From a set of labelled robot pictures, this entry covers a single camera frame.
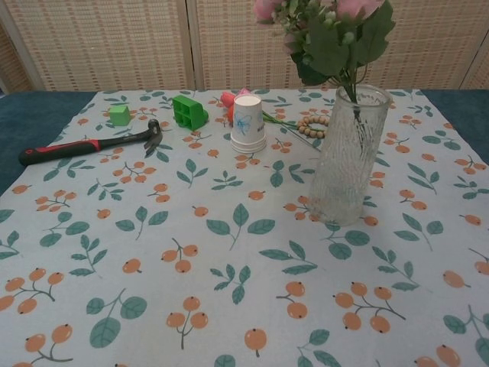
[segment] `vase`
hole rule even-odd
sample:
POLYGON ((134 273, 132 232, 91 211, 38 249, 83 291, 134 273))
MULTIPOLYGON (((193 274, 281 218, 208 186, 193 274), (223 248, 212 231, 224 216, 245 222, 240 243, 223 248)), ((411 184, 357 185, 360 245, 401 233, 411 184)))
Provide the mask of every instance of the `vase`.
POLYGON ((329 120, 316 172, 309 192, 308 209, 319 221, 339 226, 361 216, 364 195, 385 119, 392 99, 374 86, 356 86, 357 102, 343 87, 329 120))

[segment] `hammer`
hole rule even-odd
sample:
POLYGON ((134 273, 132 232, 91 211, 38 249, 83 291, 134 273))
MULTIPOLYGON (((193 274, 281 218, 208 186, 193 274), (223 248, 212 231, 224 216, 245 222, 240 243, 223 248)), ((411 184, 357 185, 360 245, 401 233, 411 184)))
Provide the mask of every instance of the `hammer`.
POLYGON ((51 147, 27 148, 18 155, 18 160, 22 165, 28 166, 29 164, 52 161, 53 159, 93 153, 94 151, 101 151, 114 145, 132 143, 134 141, 146 141, 144 143, 144 149, 146 149, 147 157, 153 153, 154 149, 160 144, 161 139, 160 123, 155 119, 151 119, 147 123, 147 131, 140 132, 136 135, 103 140, 74 141, 73 143, 53 145, 51 147))

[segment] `hammer head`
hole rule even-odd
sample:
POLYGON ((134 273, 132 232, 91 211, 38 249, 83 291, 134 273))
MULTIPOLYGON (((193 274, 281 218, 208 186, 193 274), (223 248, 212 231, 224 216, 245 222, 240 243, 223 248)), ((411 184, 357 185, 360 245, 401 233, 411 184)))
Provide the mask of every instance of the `hammer head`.
POLYGON ((149 134, 148 140, 144 143, 144 149, 146 149, 146 157, 154 152, 154 149, 161 143, 163 134, 161 133, 160 123, 151 119, 147 123, 147 132, 149 134))

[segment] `pink toy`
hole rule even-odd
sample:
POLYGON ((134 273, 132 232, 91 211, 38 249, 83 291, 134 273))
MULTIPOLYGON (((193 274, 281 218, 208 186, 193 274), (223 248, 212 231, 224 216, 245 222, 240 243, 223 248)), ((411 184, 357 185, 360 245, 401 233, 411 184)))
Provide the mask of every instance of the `pink toy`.
MULTIPOLYGON (((251 92, 248 89, 243 88, 239 91, 238 96, 241 94, 251 94, 251 92)), ((223 92, 221 94, 221 102, 228 109, 228 121, 230 126, 232 126, 233 123, 232 116, 235 110, 235 97, 236 96, 230 92, 223 92)))

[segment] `cup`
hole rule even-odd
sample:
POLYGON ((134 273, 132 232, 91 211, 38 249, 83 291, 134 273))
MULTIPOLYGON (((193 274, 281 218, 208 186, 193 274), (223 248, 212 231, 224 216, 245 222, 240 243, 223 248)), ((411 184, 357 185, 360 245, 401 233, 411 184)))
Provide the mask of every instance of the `cup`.
POLYGON ((267 139, 260 97, 254 94, 236 96, 233 121, 233 149, 240 153, 254 153, 265 148, 267 139))

